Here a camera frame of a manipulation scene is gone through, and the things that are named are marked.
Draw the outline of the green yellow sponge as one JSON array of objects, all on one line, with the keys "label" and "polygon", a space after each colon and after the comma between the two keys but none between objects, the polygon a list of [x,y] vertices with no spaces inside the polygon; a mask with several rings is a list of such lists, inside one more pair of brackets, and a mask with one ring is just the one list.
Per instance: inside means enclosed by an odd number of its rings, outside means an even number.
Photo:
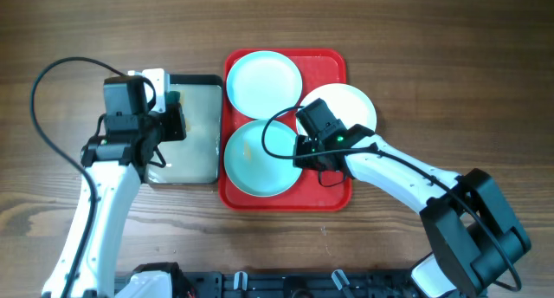
[{"label": "green yellow sponge", "polygon": [[178,91],[170,91],[165,94],[165,103],[167,106],[181,103],[181,94]]}]

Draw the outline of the white plate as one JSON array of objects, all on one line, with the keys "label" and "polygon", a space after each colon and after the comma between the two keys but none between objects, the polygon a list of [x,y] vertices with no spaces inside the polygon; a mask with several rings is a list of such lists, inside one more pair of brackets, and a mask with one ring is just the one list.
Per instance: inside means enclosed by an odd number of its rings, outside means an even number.
[{"label": "white plate", "polygon": [[356,87],[344,83],[326,84],[308,93],[300,105],[307,107],[316,99],[322,99],[347,129],[356,124],[373,131],[377,128],[377,111],[373,103]]}]

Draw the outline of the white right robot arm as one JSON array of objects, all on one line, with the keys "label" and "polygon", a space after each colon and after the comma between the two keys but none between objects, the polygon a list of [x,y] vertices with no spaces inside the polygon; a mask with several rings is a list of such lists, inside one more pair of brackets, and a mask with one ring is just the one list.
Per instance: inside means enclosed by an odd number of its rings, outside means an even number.
[{"label": "white right robot arm", "polygon": [[493,178],[480,169],[444,171],[398,151],[365,126],[301,125],[295,163],[375,185],[416,212],[431,253],[411,272],[428,297],[475,297],[496,285],[518,292],[515,263],[531,240]]}]

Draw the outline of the light green bottom plate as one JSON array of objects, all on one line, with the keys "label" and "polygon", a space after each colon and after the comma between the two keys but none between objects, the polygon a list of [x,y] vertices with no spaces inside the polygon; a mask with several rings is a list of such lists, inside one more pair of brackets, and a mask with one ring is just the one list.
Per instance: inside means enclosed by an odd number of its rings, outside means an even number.
[{"label": "light green bottom plate", "polygon": [[224,168],[231,183],[248,195],[269,198],[290,189],[302,170],[291,159],[277,159],[268,152],[290,155],[296,132],[274,121],[254,120],[238,128],[225,147]]}]

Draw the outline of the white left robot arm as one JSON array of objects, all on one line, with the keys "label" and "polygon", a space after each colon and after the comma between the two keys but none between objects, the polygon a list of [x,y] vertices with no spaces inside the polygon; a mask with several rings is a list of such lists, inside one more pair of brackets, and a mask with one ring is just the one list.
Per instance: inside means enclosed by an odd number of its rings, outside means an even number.
[{"label": "white left robot arm", "polygon": [[68,238],[44,297],[112,297],[126,217],[159,146],[185,139],[178,97],[161,68],[131,71],[103,85],[106,111],[81,149],[81,194]]}]

